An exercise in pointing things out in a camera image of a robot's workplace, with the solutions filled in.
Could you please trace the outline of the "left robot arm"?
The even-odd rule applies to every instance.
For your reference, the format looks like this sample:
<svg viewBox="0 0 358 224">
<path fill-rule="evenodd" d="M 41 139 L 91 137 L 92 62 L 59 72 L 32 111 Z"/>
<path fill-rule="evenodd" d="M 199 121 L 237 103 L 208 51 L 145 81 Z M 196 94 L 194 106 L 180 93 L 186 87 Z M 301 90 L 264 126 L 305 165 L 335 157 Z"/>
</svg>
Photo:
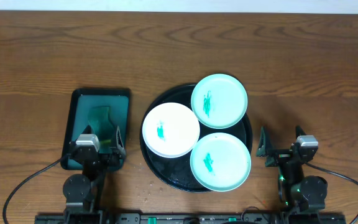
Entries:
<svg viewBox="0 0 358 224">
<path fill-rule="evenodd" d="M 82 173 L 70 176 L 63 185 L 66 210 L 70 213 L 94 213 L 99 210 L 106 174 L 124 165 L 126 150 L 119 126 L 102 133 L 105 134 L 103 138 L 87 126 L 69 144 L 68 159 L 82 166 Z"/>
</svg>

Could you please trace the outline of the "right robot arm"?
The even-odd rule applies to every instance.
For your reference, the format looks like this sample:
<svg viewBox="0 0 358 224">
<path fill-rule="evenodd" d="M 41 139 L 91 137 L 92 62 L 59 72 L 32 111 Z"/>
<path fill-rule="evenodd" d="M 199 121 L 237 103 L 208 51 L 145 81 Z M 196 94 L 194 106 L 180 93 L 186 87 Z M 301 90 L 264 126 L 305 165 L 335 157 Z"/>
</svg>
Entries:
<svg viewBox="0 0 358 224">
<path fill-rule="evenodd" d="M 261 129 L 257 157 L 266 158 L 266 167 L 278 167 L 279 196 L 296 213 L 317 212 L 325 208 L 328 184 L 322 177 L 305 176 L 303 166 L 318 150 L 318 141 L 300 126 L 295 128 L 296 140 L 287 149 L 276 149 L 265 128 Z"/>
</svg>

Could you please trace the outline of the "white plate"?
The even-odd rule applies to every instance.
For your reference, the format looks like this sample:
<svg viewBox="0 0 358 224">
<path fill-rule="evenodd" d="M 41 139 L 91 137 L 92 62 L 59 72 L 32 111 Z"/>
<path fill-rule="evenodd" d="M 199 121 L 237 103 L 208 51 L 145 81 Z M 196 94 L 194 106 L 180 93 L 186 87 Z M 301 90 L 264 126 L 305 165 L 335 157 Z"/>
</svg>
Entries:
<svg viewBox="0 0 358 224">
<path fill-rule="evenodd" d="M 146 146 L 156 155 L 177 158 L 198 142 L 200 123 L 187 106 L 162 103 L 147 113 L 141 133 Z"/>
</svg>

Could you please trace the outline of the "green yellow sponge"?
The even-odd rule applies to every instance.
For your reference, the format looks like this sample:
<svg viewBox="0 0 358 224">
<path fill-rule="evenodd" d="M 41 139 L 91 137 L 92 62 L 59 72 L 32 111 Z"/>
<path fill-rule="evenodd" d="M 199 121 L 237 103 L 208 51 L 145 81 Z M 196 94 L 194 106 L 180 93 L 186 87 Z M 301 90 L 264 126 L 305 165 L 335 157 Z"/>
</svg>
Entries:
<svg viewBox="0 0 358 224">
<path fill-rule="evenodd" d="M 115 127 L 110 120 L 110 107 L 97 106 L 91 108 L 88 112 L 88 124 L 93 134 L 98 137 L 100 153 L 111 153 L 110 145 Z"/>
</svg>

